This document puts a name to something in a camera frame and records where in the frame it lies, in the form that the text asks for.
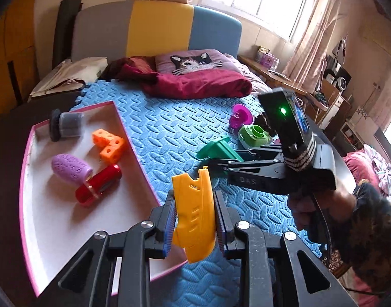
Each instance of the blue foam mat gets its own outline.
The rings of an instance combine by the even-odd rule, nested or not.
[[[197,152],[221,135],[231,136],[231,146],[241,149],[228,131],[232,107],[246,105],[253,114],[262,111],[256,98],[207,98],[169,100],[149,98],[131,83],[98,81],[83,90],[73,109],[114,101],[147,176],[163,203],[172,189],[171,177],[188,172],[197,177]],[[213,179],[214,190],[222,190],[228,206],[241,218],[262,230],[281,235],[294,231],[320,256],[319,245],[305,231],[297,232],[286,196],[231,186],[225,178]],[[151,306],[234,306],[238,301],[240,262],[225,260],[219,249],[205,260],[186,264],[151,283]]]

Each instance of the human hand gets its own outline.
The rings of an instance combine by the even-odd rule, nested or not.
[[[321,209],[328,209],[330,216],[338,223],[348,220],[356,206],[356,197],[350,194],[343,183],[337,179],[336,190],[314,193]],[[288,208],[291,209],[298,231],[308,226],[315,205],[310,196],[293,193],[288,196]]]

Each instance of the person's arm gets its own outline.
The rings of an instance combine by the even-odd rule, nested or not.
[[[338,181],[335,191],[316,196],[322,209],[329,209],[334,220],[330,225],[332,241],[341,258],[372,291],[391,287],[391,205],[369,183],[350,194]],[[298,229],[309,225],[310,213],[315,211],[309,197],[290,196]]]

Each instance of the black wire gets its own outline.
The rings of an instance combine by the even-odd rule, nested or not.
[[[355,293],[359,293],[359,294],[365,294],[365,295],[377,295],[377,296],[382,296],[385,294],[385,292],[366,292],[366,291],[359,291],[359,290],[354,290],[354,289],[349,289],[347,287],[343,287],[346,291],[350,291],[350,292],[355,292]]]
[[[326,222],[325,216],[322,212],[321,207],[319,206],[319,203],[317,199],[315,198],[315,195],[310,193],[312,202],[316,208],[316,211],[321,214],[322,217],[322,225],[324,227],[324,231],[326,232],[326,238],[328,239],[328,253],[326,254],[326,267],[329,269],[329,265],[331,264],[331,255],[332,255],[332,241],[331,241],[331,233],[329,232],[328,223]]]

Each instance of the purple toy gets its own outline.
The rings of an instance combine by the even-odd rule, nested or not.
[[[57,176],[78,187],[93,173],[93,169],[84,160],[66,153],[54,156],[51,168]]]
[[[236,104],[232,108],[232,115],[229,118],[229,126],[233,129],[239,129],[242,125],[250,125],[253,122],[251,111],[241,104]]]

